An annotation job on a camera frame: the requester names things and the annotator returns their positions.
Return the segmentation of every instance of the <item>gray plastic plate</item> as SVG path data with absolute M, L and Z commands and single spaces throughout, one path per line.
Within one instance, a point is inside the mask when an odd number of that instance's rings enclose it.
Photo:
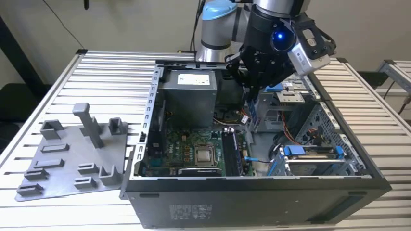
M 93 147 L 89 137 L 80 131 L 83 126 L 55 129 L 60 139 L 43 138 L 17 188 L 17 201 L 120 188 L 128 124 L 116 120 L 125 131 L 117 135 L 111 134 L 108 124 L 99 124 L 103 148 Z M 57 120 L 49 122 L 52 127 L 59 127 Z

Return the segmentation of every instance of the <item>label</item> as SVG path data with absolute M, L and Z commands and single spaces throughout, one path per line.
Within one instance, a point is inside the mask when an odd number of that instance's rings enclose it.
M 247 121 L 248 121 L 248 116 L 244 115 L 244 116 L 243 116 L 243 119 L 241 119 L 241 123 L 245 124 Z
M 171 205 L 172 220 L 208 220 L 211 218 L 212 205 Z
M 292 83 L 289 83 L 288 81 L 283 81 L 283 86 L 284 87 L 292 87 Z
M 179 74 L 179 85 L 209 85 L 209 75 Z

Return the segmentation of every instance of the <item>motherboard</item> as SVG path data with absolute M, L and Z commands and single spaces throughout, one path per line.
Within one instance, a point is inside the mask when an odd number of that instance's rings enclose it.
M 175 177 L 179 170 L 207 168 L 221 171 L 225 176 L 225 161 L 221 131 L 168 130 L 165 136 L 165 153 L 161 158 L 149 157 L 148 176 Z M 244 134 L 236 134 L 239 154 L 248 153 Z

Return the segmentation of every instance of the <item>slotted metal surface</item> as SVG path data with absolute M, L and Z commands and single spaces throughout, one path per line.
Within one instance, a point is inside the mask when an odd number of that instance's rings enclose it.
M 148 83 L 156 59 L 192 60 L 189 54 L 125 53 L 89 51 L 71 61 L 48 95 L 33 111 L 11 145 L 0 155 L 0 228 L 9 230 L 111 231 L 141 230 L 139 219 L 128 201 L 119 199 L 119 191 L 97 192 L 17 203 L 16 188 L 41 136 L 39 130 L 45 119 L 60 119 L 64 126 L 77 125 L 71 115 L 75 103 L 88 102 L 97 121 L 121 117 L 131 123 L 128 144 L 137 141 L 141 108 L 145 105 Z M 333 103 L 340 106 L 345 120 L 365 150 L 380 167 L 393 190 L 336 226 L 321 230 L 408 231 L 411 230 L 411 156 L 410 131 L 368 90 L 351 68 L 336 60 L 316 72 Z M 127 147 L 128 157 L 132 147 Z M 233 227 L 211 230 L 272 230 L 273 227 Z M 315 227 L 276 228 L 305 230 Z
M 411 61 L 385 60 L 380 65 L 379 72 L 385 72 L 406 92 L 411 94 Z

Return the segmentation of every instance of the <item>gray peg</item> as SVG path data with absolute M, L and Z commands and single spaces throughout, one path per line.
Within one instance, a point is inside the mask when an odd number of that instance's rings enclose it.
M 95 148 L 101 148 L 104 146 L 103 140 L 100 138 L 99 131 L 97 131 L 96 126 L 92 122 L 88 111 L 89 111 L 89 104 L 88 103 L 76 103 L 75 107 L 72 108 L 72 113 L 81 120 L 85 132 L 88 134 L 88 137 L 91 139 L 91 142 L 92 142 Z

